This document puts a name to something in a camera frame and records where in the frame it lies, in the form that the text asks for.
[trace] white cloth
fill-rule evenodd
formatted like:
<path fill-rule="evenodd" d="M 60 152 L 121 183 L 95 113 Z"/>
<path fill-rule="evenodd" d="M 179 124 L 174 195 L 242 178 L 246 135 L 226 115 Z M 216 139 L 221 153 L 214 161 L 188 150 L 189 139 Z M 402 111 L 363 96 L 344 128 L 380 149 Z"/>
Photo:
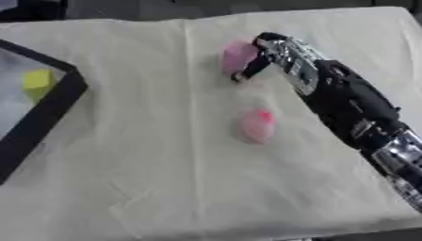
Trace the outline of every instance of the white cloth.
<path fill-rule="evenodd" d="M 281 74 L 269 68 L 243 86 L 221 74 L 224 46 L 262 31 L 349 65 L 422 133 L 422 32 L 403 8 L 1 25 L 0 38 L 72 62 L 90 86 L 0 187 L 2 239 L 248 240 L 421 226 Z M 235 131 L 251 96 L 278 120 L 263 145 Z"/>

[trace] pink ball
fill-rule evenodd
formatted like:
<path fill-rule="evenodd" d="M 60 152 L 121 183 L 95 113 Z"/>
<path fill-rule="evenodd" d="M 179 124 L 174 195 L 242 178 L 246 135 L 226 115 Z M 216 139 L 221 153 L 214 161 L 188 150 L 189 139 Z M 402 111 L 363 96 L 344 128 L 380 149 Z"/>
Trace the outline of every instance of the pink ball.
<path fill-rule="evenodd" d="M 245 41 L 234 41 L 225 49 L 222 56 L 222 69 L 225 74 L 231 75 L 234 72 L 242 71 L 249 62 L 257 56 L 258 49 Z"/>
<path fill-rule="evenodd" d="M 266 109 L 256 109 L 245 115 L 241 128 L 246 137 L 264 143 L 274 135 L 275 122 L 271 112 Z"/>

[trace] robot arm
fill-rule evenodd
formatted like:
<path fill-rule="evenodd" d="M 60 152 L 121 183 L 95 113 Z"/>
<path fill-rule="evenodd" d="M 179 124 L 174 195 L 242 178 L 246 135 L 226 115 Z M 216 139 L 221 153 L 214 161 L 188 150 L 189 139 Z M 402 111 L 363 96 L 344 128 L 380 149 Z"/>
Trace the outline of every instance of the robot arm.
<path fill-rule="evenodd" d="M 362 76 L 291 37 L 262 33 L 258 56 L 232 79 L 246 81 L 273 63 L 305 104 L 345 144 L 356 149 L 396 191 L 422 212 L 422 139 Z"/>

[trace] yellow block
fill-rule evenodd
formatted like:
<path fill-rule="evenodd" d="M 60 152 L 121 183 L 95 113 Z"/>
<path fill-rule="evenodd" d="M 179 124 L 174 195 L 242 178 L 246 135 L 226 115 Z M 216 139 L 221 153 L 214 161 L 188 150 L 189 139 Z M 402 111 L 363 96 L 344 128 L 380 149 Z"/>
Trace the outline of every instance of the yellow block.
<path fill-rule="evenodd" d="M 53 73 L 47 69 L 39 69 L 24 74 L 24 92 L 36 104 L 56 84 Z"/>

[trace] black frame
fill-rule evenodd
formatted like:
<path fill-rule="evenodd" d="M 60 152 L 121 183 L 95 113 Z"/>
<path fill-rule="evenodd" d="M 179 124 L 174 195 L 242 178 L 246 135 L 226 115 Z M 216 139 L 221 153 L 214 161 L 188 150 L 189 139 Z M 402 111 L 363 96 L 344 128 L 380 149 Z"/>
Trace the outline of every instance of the black frame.
<path fill-rule="evenodd" d="M 68 112 L 88 88 L 88 85 L 74 65 L 6 40 L 0 40 L 0 49 L 65 72 L 53 89 L 0 139 L 1 185 Z"/>

